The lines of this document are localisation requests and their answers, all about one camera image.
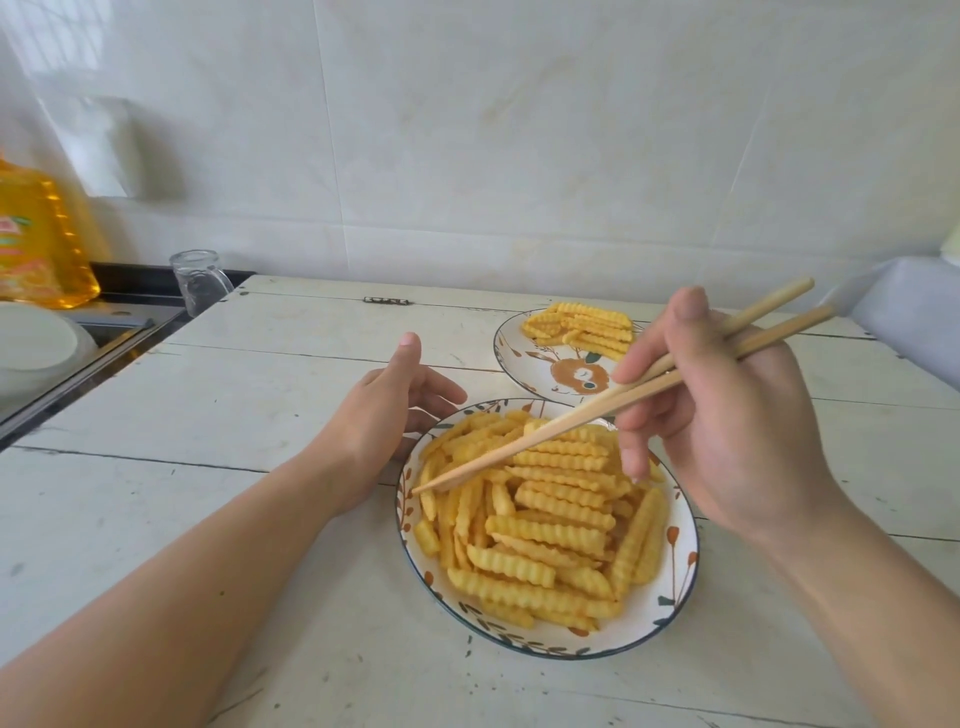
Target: glass mug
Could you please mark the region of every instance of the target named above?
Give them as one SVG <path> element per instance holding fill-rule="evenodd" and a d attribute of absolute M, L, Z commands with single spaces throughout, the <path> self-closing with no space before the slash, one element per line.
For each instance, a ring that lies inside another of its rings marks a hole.
<path fill-rule="evenodd" d="M 170 256 L 170 265 L 191 318 L 200 316 L 233 290 L 218 263 L 216 251 L 183 251 Z"/>

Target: left hand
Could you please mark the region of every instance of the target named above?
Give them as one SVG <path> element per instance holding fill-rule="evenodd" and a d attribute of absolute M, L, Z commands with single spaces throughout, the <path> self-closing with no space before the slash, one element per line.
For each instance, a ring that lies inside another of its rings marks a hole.
<path fill-rule="evenodd" d="M 410 454 L 417 440 L 403 437 L 405 432 L 427 432 L 467 401 L 462 387 L 420 364 L 420 349 L 415 333 L 403 334 L 390 363 L 367 372 L 295 458 L 308 468 L 331 458 L 346 464 L 348 476 L 335 493 L 337 512 L 366 500 L 391 458 Z"/>

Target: white wooden table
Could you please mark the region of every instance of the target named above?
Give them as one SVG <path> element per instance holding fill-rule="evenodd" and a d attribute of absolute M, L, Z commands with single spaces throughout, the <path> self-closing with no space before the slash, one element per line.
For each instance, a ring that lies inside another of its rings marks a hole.
<path fill-rule="evenodd" d="M 549 301 L 248 280 L 0 455 L 0 663 L 295 453 L 403 331 L 420 333 L 424 362 L 471 400 L 521 394 L 499 372 L 493 333 Z M 612 305 L 640 321 L 660 309 Z M 847 321 L 793 346 L 837 477 L 960 587 L 960 394 Z M 382 488 L 324 532 L 218 726 L 869 725 L 780 585 L 707 520 L 697 588 L 669 629 L 609 659 L 557 663 L 472 639 L 432 604 L 392 509 Z"/>

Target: small plate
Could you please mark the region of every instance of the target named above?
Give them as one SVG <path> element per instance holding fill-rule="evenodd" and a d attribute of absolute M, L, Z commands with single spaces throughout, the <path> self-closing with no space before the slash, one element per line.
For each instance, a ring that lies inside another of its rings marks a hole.
<path fill-rule="evenodd" d="M 496 330 L 493 354 L 500 368 L 527 392 L 560 404 L 576 406 L 606 391 L 615 361 L 566 344 L 541 347 L 523 333 L 520 325 L 543 310 L 518 313 Z M 643 328 L 635 322 L 634 331 Z"/>
<path fill-rule="evenodd" d="M 660 573 L 645 587 L 631 591 L 623 614 L 601 623 L 599 632 L 561 627 L 538 621 L 533 629 L 523 629 L 484 614 L 480 600 L 462 595 L 450 584 L 437 559 L 424 556 L 411 531 L 420 520 L 420 499 L 410 495 L 420 474 L 420 451 L 435 437 L 453 427 L 467 415 L 484 410 L 509 412 L 522 409 L 534 417 L 554 418 L 568 411 L 566 405 L 544 400 L 513 398 L 472 404 L 437 423 L 420 438 L 400 472 L 396 489 L 396 526 L 403 549 L 423 586 L 440 602 L 448 614 L 467 629 L 497 644 L 536 657 L 559 660 L 590 660 L 623 652 L 646 642 L 666 627 L 686 603 L 696 581 L 700 553 L 700 537 L 686 496 L 673 475 L 662 468 L 666 482 L 660 484 L 670 515 Z M 612 426 L 597 420 L 598 425 Z"/>

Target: cooking oil bottle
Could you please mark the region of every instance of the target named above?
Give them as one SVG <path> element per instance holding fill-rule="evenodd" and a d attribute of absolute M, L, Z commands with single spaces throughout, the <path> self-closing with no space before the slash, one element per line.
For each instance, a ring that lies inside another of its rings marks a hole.
<path fill-rule="evenodd" d="M 57 184 L 0 155 L 0 300 L 73 308 L 99 294 Z"/>

